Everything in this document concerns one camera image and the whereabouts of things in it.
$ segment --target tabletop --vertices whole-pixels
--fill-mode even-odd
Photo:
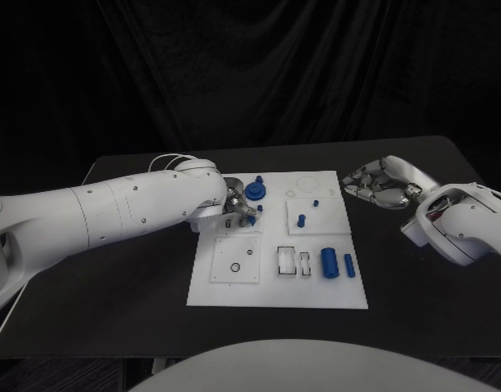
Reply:
[[[398,155],[443,183],[481,181],[450,139],[201,151],[224,173],[337,170]],[[87,184],[146,172],[156,154],[98,159]],[[463,267],[401,233],[415,208],[345,193],[369,310],[189,307],[198,234],[180,224],[70,257],[31,280],[0,358],[189,357],[264,339],[343,341],[412,355],[501,356],[501,257]]]

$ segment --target black backdrop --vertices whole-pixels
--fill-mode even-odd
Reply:
[[[499,1],[0,0],[0,193],[104,154],[430,134],[501,189]]]

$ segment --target robotic hand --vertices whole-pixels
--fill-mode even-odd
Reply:
[[[75,253],[183,221],[199,232],[224,213],[258,217],[241,180],[224,179],[214,162],[191,158],[175,171],[0,197],[0,308],[31,278]]]
[[[483,185],[441,186],[408,161],[389,155],[345,177],[345,190],[379,207],[420,203],[402,232],[431,243],[454,263],[470,265],[487,252],[501,255],[501,193]]]

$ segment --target blue object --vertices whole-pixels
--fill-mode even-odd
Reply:
[[[245,188],[245,196],[250,200],[261,200],[267,196],[267,187],[263,184],[263,177],[257,176],[255,182],[252,182]]]
[[[306,226],[306,215],[300,215],[299,217],[299,227],[304,227]]]
[[[322,265],[324,266],[324,276],[335,279],[339,276],[337,253],[332,247],[322,250]]]
[[[348,275],[350,278],[355,278],[358,275],[355,274],[355,265],[353,265],[353,257],[348,253],[345,255],[345,266],[348,267]]]

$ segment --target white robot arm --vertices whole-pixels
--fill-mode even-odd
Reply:
[[[501,193],[477,184],[441,186],[404,159],[388,156],[345,178],[345,190],[389,209],[421,205],[402,225],[418,246],[431,243],[454,263],[470,265],[487,252],[501,255]]]
[[[0,308],[31,278],[75,253],[224,212],[257,216],[242,182],[192,159],[175,169],[39,194],[0,197]]]

